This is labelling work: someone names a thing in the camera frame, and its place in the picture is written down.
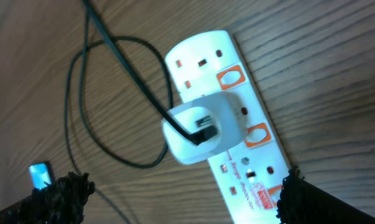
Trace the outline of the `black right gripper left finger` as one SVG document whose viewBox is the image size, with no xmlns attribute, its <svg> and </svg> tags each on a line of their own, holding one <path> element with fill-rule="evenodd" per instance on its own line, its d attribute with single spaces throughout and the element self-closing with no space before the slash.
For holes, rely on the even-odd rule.
<svg viewBox="0 0 375 224">
<path fill-rule="evenodd" d="M 43 189 L 0 211 L 2 224 L 81 224 L 84 206 L 95 192 L 88 174 L 69 172 Z"/>
</svg>

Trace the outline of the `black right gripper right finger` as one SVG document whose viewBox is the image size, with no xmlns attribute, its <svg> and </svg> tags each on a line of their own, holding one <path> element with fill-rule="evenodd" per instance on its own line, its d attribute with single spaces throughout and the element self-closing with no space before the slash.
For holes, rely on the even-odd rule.
<svg viewBox="0 0 375 224">
<path fill-rule="evenodd" d="M 375 218 L 308 183 L 297 166 L 282 180 L 276 217 L 285 224 L 375 224 Z"/>
</svg>

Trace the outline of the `Samsung Galaxy smartphone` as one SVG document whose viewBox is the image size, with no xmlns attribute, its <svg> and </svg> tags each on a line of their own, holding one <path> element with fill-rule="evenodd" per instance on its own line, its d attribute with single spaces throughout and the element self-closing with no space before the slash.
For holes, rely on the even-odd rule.
<svg viewBox="0 0 375 224">
<path fill-rule="evenodd" d="M 31 164 L 29 173 L 35 189 L 44 189 L 54 182 L 54 175 L 49 161 Z"/>
</svg>

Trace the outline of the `white charger plug adapter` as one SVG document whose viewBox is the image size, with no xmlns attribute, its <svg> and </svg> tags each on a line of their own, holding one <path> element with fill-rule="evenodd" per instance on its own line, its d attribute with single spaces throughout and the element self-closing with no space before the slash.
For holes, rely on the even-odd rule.
<svg viewBox="0 0 375 224">
<path fill-rule="evenodd" d="M 169 114 L 193 140 L 181 135 L 165 119 L 162 130 L 171 154 L 181 164 L 205 161 L 240 144 L 247 137 L 242 100 L 226 91 L 183 103 Z"/>
</svg>

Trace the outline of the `white power strip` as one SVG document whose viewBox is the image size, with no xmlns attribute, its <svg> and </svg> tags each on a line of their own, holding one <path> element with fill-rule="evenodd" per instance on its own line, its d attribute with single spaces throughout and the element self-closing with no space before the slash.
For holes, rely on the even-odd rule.
<svg viewBox="0 0 375 224">
<path fill-rule="evenodd" d="M 216 129 L 194 145 L 164 121 L 171 154 L 184 165 L 208 162 L 235 223 L 278 223 L 290 163 L 232 36 L 224 30 L 194 35 L 165 62 L 182 100 L 172 118 L 189 133 Z"/>
</svg>

